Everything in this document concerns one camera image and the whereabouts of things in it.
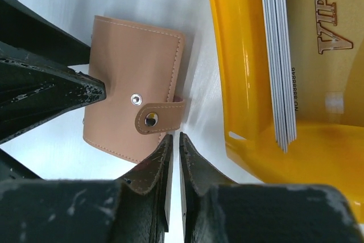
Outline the yellow plastic bin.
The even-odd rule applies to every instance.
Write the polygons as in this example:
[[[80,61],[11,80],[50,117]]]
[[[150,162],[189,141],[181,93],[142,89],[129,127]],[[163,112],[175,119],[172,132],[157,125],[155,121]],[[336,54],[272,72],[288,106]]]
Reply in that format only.
[[[210,0],[230,159],[265,183],[328,184],[363,221],[363,130],[303,127],[287,151],[276,139],[262,0]]]

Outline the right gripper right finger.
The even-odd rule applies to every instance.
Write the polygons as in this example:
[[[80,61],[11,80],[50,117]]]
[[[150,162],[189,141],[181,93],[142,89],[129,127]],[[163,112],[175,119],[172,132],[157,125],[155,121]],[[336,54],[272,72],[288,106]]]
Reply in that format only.
[[[343,194],[322,184],[239,184],[179,136],[185,242],[362,242]]]

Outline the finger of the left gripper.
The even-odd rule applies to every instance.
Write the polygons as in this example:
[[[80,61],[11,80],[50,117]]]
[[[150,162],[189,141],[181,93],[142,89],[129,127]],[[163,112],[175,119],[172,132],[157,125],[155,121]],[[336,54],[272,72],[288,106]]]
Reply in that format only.
[[[1,41],[66,66],[89,62],[87,44],[18,0],[1,0]]]
[[[102,81],[1,43],[1,143],[105,98]]]

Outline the tan leather card holder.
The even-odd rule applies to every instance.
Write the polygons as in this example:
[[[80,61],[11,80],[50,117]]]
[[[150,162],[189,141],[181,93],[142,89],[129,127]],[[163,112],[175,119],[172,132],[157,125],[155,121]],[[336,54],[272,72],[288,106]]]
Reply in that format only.
[[[89,75],[105,84],[104,100],[85,108],[84,141],[139,163],[182,122],[175,89],[185,37],[180,31],[96,16]]]

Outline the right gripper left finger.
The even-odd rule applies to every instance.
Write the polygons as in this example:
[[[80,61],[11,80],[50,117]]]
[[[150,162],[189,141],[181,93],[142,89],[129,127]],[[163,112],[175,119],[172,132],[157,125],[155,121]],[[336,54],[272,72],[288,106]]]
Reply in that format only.
[[[115,180],[1,181],[2,242],[163,242],[173,137]]]

